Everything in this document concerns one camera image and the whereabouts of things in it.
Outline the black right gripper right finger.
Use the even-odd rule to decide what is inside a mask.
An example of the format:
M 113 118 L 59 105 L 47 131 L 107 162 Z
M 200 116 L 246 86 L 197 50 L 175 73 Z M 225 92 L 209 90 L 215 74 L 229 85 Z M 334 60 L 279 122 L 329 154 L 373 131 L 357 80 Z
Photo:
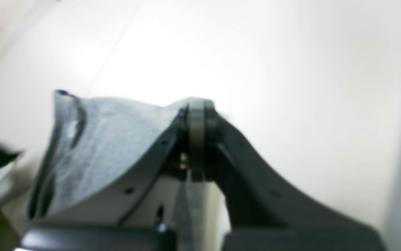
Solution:
M 205 174 L 226 199 L 223 251 L 385 251 L 376 230 L 301 192 L 205 102 Z

